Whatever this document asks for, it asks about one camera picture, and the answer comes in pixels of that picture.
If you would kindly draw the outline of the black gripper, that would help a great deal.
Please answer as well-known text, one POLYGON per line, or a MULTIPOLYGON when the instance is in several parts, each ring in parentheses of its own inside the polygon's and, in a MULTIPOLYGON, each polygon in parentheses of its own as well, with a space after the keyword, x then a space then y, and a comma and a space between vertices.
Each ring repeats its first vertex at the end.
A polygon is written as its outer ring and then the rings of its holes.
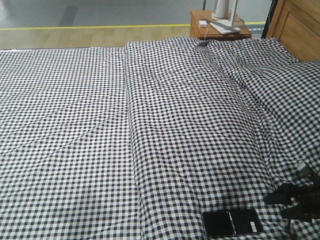
POLYGON ((312 185, 298 187, 292 183, 283 183, 274 192, 264 197, 267 205, 282 204, 290 205, 292 198, 298 203, 295 206, 283 209, 280 215, 284 219, 311 222, 312 219, 320 218, 320 176, 310 169, 308 178, 312 185))

